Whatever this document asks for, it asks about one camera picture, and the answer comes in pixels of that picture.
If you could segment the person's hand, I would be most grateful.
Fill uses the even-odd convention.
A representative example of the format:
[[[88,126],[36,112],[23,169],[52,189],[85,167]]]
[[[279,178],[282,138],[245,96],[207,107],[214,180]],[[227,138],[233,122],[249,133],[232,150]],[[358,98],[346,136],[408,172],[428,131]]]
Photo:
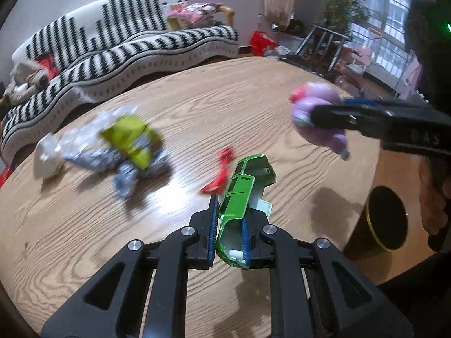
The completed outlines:
[[[445,206],[446,200],[450,199],[450,178],[443,182],[440,189],[437,189],[434,186],[430,161],[426,157],[421,157],[418,172],[421,181],[419,202],[423,229],[429,235],[437,235],[449,219]]]

